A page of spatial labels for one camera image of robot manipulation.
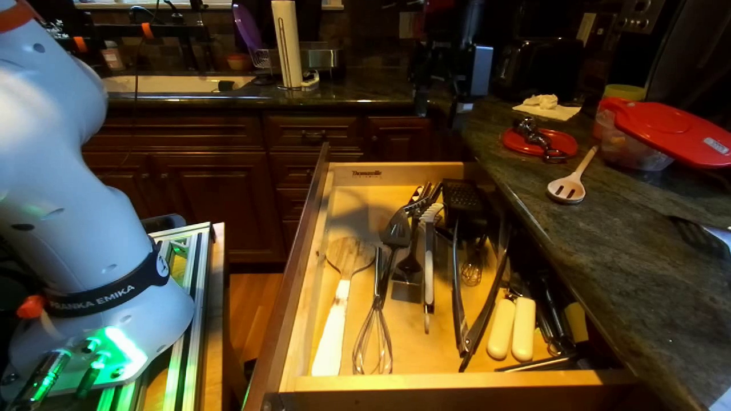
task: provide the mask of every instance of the granite countertop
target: granite countertop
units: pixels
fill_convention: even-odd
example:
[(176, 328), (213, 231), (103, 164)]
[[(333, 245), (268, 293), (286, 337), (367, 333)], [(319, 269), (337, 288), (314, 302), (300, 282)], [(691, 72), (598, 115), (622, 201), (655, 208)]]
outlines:
[(561, 205), (549, 198), (546, 182), (587, 152), (591, 119), (558, 126), (577, 136), (581, 152), (549, 164), (501, 145), (511, 116), (507, 103), (482, 101), (464, 119), (464, 142), (622, 363), (668, 408), (719, 402), (731, 387), (731, 256), (689, 247), (665, 214), (728, 225), (728, 173), (672, 164), (638, 176), (597, 156), (582, 176), (587, 198)]
[(411, 84), (405, 70), (349, 70), (342, 78), (321, 78), (313, 88), (284, 88), (280, 80), (255, 78), (254, 83), (218, 94), (110, 94), (110, 103), (201, 103), (242, 108), (409, 108)]

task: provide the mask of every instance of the cabinet handle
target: cabinet handle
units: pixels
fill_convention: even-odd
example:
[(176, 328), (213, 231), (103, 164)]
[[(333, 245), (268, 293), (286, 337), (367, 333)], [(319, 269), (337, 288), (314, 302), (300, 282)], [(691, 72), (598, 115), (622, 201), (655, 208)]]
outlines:
[(301, 131), (300, 140), (301, 140), (301, 144), (319, 145), (327, 142), (327, 133), (325, 131)]

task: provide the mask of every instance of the red plate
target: red plate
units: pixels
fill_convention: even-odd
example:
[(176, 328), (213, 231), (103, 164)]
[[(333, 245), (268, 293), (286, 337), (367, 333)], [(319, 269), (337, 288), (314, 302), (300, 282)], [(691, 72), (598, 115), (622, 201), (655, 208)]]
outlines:
[[(566, 158), (576, 156), (577, 144), (576, 144), (574, 135), (561, 133), (561, 131), (552, 131), (552, 127), (536, 127), (536, 131), (551, 142), (551, 145), (558, 152), (561, 152)], [(546, 156), (546, 150), (538, 144), (527, 142), (521, 133), (517, 133), (511, 127), (502, 133), (501, 142), (504, 148), (521, 152), (521, 156), (530, 156), (530, 158)]]
[(602, 97), (600, 110), (615, 115), (615, 126), (639, 142), (691, 167), (731, 167), (731, 133), (662, 103)]

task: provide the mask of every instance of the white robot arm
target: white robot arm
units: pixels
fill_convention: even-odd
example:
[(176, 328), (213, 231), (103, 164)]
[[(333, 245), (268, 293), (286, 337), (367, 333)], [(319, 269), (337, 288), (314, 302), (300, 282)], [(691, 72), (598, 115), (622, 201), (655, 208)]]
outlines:
[(12, 337), (5, 402), (134, 379), (194, 315), (129, 201), (79, 156), (105, 104), (95, 72), (0, 0), (0, 238), (47, 299), (45, 321)]

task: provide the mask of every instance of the wooden cabinet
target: wooden cabinet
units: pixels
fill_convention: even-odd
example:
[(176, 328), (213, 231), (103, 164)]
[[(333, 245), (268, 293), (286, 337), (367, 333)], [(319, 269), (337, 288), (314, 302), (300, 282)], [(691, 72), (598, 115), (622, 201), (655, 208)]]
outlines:
[(455, 159), (440, 116), (358, 108), (111, 104), (85, 145), (139, 217), (225, 222), (228, 262), (284, 268), (321, 144), (328, 159)]
[(213, 110), (111, 112), (85, 145), (95, 176), (125, 191), (139, 217), (177, 213), (225, 222), (225, 260), (286, 260), (257, 116)]

